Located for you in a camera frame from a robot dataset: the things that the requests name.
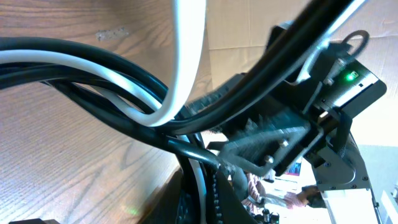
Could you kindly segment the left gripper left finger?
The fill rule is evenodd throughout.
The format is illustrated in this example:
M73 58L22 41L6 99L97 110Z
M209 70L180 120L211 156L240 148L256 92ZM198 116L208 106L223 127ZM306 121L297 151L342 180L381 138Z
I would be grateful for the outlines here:
M183 173L178 170L168 182L160 200L146 216L150 224L196 223L196 211L190 194L183 189Z

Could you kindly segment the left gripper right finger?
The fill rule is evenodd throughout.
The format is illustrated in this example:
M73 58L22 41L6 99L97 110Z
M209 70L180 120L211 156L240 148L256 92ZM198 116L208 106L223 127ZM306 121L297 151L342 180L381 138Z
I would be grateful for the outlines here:
M213 223L255 224L256 221L238 200L222 170L213 170Z

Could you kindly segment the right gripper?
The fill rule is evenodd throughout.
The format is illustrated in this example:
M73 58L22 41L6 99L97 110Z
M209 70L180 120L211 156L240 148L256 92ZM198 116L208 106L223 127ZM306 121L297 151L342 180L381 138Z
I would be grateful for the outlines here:
M215 90L190 102L188 110L191 114L197 114L213 105L243 78L243 73L235 74ZM322 82L314 78L298 85L283 81L246 111L211 128L211 132L222 133L231 139L211 142L207 148L217 150L218 157L228 166L241 168L257 176L265 175L270 170L274 170L278 176L282 175L319 141L323 136L323 129L316 124L255 129L265 126L271 116L285 107L305 114L321 87Z

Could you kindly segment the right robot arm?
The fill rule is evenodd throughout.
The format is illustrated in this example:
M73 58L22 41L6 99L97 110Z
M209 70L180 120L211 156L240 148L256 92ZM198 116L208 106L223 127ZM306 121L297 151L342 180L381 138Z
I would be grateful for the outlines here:
M223 129L226 142L212 142L234 168L281 174L304 158L320 190L368 189L363 158L350 133L353 119L386 92L386 85L358 62L369 33L354 49L349 37L325 42L288 80Z

